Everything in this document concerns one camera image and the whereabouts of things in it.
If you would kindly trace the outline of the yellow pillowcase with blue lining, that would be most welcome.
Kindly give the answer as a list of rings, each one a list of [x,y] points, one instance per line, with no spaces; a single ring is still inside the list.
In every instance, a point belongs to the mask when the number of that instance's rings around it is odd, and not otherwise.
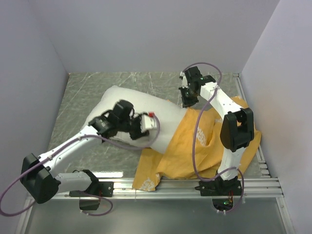
[[[155,191],[163,176],[196,178],[194,168],[201,177],[213,177],[223,156],[221,126],[222,119],[215,109],[200,114],[199,110],[188,108],[164,153],[151,148],[142,151],[132,187]]]

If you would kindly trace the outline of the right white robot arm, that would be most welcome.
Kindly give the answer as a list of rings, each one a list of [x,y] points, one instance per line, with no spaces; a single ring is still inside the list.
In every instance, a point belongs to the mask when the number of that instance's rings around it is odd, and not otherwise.
[[[196,66],[182,71],[180,79],[182,107],[191,107],[198,102],[198,97],[202,97],[222,119],[220,140],[224,150],[217,171],[221,179],[214,187],[217,193],[225,195],[232,189],[230,180],[237,176],[242,155],[254,139],[254,114],[250,108],[236,104],[212,76],[203,76]]]

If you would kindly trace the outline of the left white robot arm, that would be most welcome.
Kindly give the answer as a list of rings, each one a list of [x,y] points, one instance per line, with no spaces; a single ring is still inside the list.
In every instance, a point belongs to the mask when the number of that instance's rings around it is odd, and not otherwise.
[[[87,196],[100,195],[99,179],[90,171],[64,173],[64,168],[91,147],[110,142],[117,133],[128,133],[132,140],[147,137],[157,129],[151,113],[136,114],[132,103],[120,100],[111,110],[91,119],[76,135],[60,146],[23,160],[20,182],[38,204],[45,203],[58,193],[81,191]]]

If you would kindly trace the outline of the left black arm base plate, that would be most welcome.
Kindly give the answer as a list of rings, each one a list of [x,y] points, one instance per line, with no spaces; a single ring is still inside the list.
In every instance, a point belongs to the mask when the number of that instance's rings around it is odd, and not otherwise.
[[[114,182],[112,181],[100,181],[92,182],[91,185],[85,191],[70,191],[70,197],[80,196],[100,196],[100,197],[112,197],[114,190]]]

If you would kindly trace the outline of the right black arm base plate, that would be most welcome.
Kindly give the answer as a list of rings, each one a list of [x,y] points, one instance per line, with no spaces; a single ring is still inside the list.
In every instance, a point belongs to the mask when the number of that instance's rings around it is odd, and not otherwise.
[[[195,190],[200,192],[201,196],[229,196],[229,195],[241,195],[243,192],[241,181],[238,180],[238,176],[231,180],[223,180],[221,177],[215,180],[204,182],[199,181]]]

